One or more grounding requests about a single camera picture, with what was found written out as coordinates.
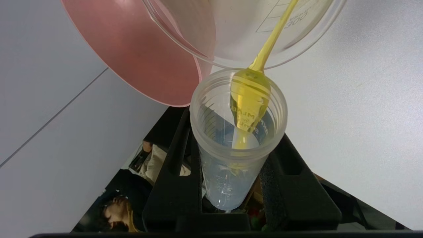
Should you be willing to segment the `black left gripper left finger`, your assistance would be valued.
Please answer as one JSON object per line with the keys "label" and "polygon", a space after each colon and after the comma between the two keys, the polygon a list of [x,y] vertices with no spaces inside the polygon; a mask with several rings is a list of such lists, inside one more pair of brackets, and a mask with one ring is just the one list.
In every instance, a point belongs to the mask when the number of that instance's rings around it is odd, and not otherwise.
{"label": "black left gripper left finger", "polygon": [[186,107],[142,212],[146,231],[194,231],[202,213],[201,181],[199,149]]}

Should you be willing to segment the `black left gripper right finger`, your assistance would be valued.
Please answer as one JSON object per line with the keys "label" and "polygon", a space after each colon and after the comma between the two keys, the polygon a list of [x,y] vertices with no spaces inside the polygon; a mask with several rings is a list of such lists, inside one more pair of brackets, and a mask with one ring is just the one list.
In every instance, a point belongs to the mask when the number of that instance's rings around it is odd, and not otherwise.
{"label": "black left gripper right finger", "polygon": [[259,176],[268,231],[337,229],[340,210],[287,135],[269,154]]}

